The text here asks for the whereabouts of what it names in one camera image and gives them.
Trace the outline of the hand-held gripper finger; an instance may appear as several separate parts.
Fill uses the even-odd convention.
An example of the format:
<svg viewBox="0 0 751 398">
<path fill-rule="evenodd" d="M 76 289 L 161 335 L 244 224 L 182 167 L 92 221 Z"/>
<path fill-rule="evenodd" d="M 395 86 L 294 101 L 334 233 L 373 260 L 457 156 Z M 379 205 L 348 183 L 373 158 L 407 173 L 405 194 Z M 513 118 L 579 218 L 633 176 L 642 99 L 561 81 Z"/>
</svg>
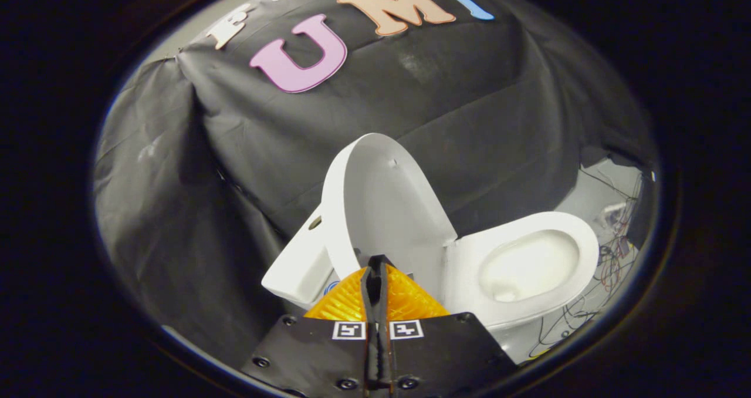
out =
<svg viewBox="0 0 751 398">
<path fill-rule="evenodd" d="M 478 397 L 517 371 L 471 312 L 451 314 L 386 256 L 375 259 L 377 383 L 391 397 Z"/>
<path fill-rule="evenodd" d="M 302 397 L 365 397 L 378 373 L 377 323 L 367 264 L 348 275 L 305 315 L 283 315 L 242 367 L 277 393 Z"/>
</svg>

